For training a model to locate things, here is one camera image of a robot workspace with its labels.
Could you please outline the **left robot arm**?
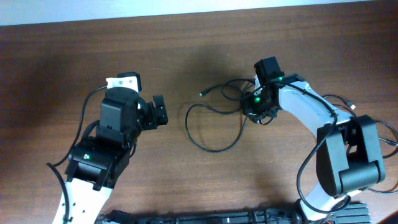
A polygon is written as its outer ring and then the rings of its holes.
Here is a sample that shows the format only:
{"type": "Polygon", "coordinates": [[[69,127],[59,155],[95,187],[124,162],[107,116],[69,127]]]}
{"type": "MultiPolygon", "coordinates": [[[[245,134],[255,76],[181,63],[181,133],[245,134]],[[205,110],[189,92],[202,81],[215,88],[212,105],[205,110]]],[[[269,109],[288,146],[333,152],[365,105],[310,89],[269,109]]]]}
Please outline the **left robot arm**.
{"type": "Polygon", "coordinates": [[[66,179],[54,223],[94,223],[136,150],[141,132],[168,123],[164,98],[146,102],[136,90],[106,90],[100,118],[90,123],[68,154],[66,179]]]}

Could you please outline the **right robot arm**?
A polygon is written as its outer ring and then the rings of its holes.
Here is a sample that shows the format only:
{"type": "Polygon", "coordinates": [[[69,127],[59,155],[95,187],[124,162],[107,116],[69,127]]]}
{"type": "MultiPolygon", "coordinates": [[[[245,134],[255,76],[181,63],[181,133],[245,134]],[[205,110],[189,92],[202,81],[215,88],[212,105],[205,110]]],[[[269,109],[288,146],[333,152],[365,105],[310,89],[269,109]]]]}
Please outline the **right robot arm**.
{"type": "Polygon", "coordinates": [[[280,110],[294,115],[317,143],[300,166],[296,178],[299,193],[287,221],[326,223],[347,211],[351,199],[386,177],[376,122],[368,115],[353,116],[327,102],[301,76],[285,75],[275,57],[254,64],[255,85],[241,100],[244,115],[253,123],[275,119],[280,110]],[[309,160],[316,158],[317,184],[304,195],[301,176],[309,160]]]}

